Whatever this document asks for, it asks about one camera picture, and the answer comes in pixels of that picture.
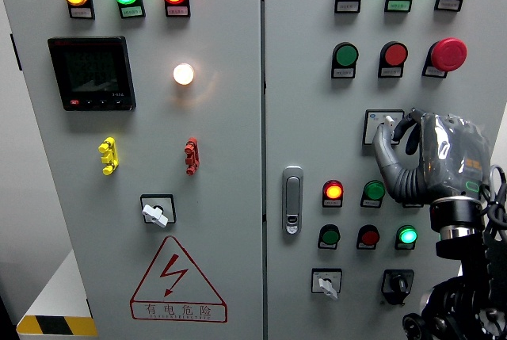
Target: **black switch knob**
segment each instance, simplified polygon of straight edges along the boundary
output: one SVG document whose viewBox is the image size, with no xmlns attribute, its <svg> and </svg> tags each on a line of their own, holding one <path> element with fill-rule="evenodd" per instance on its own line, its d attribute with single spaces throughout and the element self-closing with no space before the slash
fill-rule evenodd
<svg viewBox="0 0 507 340">
<path fill-rule="evenodd" d="M 391 276 L 390 285 L 394 292 L 406 293 L 408 291 L 408 282 L 401 274 Z"/>
</svg>

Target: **black cable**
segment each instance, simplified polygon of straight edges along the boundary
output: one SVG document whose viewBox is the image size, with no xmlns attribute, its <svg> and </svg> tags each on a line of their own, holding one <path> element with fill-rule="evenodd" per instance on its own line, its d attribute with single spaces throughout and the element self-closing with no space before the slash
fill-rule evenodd
<svg viewBox="0 0 507 340">
<path fill-rule="evenodd" d="M 495 192 L 494 188 L 494 171 L 500 175 L 500 188 Z M 507 200 L 507 178 L 505 177 L 504 170 L 500 166 L 493 165 L 490 168 L 490 187 L 488 192 L 490 195 L 488 206 L 484 209 L 483 213 L 488 216 L 490 222 L 486 230 L 495 237 L 498 233 L 504 243 L 507 243 L 507 214 L 505 213 L 505 201 Z M 486 195 L 485 189 L 482 191 L 483 196 Z"/>
</svg>

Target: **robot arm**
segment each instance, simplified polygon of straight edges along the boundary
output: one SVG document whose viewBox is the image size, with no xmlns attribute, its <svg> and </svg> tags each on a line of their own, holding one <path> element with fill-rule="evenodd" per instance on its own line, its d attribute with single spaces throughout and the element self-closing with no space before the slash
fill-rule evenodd
<svg viewBox="0 0 507 340">
<path fill-rule="evenodd" d="M 408 170 L 391 141 L 400 140 L 412 127 L 406 153 L 413 155 L 419 148 L 419 164 Z M 403 318 L 407 338 L 505 340 L 507 327 L 502 330 L 498 324 L 502 321 L 498 313 L 507 308 L 507 183 L 501 173 L 502 187 L 483 211 L 482 188 L 490 185 L 486 138 L 477 126 L 458 116 L 412 109 L 394 132 L 381 124 L 373 145 L 388 193 L 399 203 L 430 204 L 431 228 L 440 233 L 437 255 L 458 259 L 463 266 L 463 276 L 433 288 L 421 316 Z M 484 231 L 485 214 L 490 223 Z M 498 232 L 504 242 L 494 239 Z M 496 328 L 488 330 L 491 323 Z"/>
</svg>

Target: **digital power meter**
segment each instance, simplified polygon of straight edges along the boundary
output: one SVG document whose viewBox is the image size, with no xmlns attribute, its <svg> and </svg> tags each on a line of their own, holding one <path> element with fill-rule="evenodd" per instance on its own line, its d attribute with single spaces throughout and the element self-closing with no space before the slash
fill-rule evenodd
<svg viewBox="0 0 507 340">
<path fill-rule="evenodd" d="M 134 89 L 123 36 L 48 40 L 65 110 L 133 110 Z"/>
</svg>

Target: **white wall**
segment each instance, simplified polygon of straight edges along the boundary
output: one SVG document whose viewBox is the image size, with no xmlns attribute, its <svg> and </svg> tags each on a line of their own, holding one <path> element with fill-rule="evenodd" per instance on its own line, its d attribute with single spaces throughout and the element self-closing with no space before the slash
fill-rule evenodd
<svg viewBox="0 0 507 340">
<path fill-rule="evenodd" d="M 13 323 L 71 251 L 0 0 L 0 296 Z"/>
</svg>

